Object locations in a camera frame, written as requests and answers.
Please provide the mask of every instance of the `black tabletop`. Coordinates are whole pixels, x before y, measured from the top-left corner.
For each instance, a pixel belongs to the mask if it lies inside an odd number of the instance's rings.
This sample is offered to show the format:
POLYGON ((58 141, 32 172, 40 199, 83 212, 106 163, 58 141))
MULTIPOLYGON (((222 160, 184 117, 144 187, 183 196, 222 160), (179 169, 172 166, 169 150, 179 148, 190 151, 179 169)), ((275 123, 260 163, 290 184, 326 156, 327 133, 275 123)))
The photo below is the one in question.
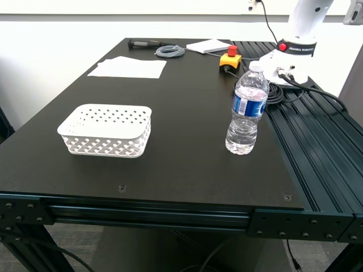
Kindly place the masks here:
MULTIPOLYGON (((118 56, 158 59, 153 49, 129 50, 124 40, 101 61, 118 56)), ((159 79, 87 76, 95 64, 0 145, 0 191, 301 209, 266 114, 249 155, 226 149, 235 78, 219 74, 218 63, 186 52, 167 59, 159 79), (145 153, 135 159, 70 154, 57 128, 88 103, 150 107, 145 153)))

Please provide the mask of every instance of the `gray cable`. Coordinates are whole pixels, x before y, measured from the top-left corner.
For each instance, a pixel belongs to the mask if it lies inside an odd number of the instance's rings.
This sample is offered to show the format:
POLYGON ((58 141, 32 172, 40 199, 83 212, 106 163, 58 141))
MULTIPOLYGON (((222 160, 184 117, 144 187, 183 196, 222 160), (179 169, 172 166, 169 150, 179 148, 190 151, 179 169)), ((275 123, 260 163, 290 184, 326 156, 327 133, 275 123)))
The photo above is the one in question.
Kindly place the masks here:
POLYGON ((174 57, 180 57, 184 55, 184 48, 181 48, 177 45, 165 45, 162 47, 159 47, 157 51, 155 52, 155 55, 163 58, 174 58, 174 57))

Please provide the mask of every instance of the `water bottle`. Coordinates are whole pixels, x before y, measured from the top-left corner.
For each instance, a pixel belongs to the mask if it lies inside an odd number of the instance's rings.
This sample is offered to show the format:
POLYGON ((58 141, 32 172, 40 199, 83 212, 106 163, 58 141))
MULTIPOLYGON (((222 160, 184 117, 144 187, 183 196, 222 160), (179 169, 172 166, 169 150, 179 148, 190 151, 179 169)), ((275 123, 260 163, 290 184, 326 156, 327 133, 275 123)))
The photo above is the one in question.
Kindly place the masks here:
POLYGON ((257 123, 263 114, 269 91, 263 70, 259 61, 252 61, 250 70, 235 86, 232 121, 226 137, 226 147, 234 154, 248 154, 255 145, 257 123))

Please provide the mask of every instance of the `paper sheet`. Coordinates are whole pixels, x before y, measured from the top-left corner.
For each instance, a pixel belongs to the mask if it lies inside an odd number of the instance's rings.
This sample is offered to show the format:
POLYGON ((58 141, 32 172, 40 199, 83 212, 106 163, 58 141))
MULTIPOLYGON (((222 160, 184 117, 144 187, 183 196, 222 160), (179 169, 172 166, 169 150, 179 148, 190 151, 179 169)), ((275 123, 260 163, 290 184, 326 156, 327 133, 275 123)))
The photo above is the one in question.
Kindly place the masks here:
POLYGON ((160 78, 166 61, 140 61, 134 58, 107 59, 89 77, 160 78))

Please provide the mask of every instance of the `screw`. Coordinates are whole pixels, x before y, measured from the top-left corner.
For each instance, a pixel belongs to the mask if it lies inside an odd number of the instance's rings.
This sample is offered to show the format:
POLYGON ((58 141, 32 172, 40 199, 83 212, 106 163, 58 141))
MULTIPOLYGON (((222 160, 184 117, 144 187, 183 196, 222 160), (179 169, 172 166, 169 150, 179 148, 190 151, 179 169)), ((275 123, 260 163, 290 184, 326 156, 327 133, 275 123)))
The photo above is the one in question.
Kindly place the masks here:
POLYGON ((293 200, 293 197, 292 197, 291 194, 286 194, 286 195, 284 195, 284 200, 285 201, 291 201, 291 200, 293 200))

